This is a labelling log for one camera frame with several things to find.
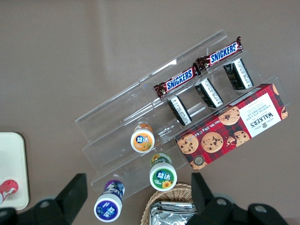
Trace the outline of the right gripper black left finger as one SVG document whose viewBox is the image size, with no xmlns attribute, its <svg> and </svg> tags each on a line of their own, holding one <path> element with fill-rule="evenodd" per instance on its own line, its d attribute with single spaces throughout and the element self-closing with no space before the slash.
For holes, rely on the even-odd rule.
<svg viewBox="0 0 300 225">
<path fill-rule="evenodd" d="M 78 173 L 54 199 L 45 199 L 33 207 L 34 224 L 72 224 L 87 196 L 86 174 Z"/>
</svg>

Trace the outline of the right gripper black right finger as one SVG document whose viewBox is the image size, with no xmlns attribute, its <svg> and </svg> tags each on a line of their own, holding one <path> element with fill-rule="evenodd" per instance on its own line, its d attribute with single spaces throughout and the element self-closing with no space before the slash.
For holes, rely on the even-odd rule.
<svg viewBox="0 0 300 225">
<path fill-rule="evenodd" d="M 235 225 L 233 204 L 226 198 L 215 197 L 200 173 L 191 175 L 192 199 L 197 214 L 192 216 L 192 225 Z"/>
</svg>

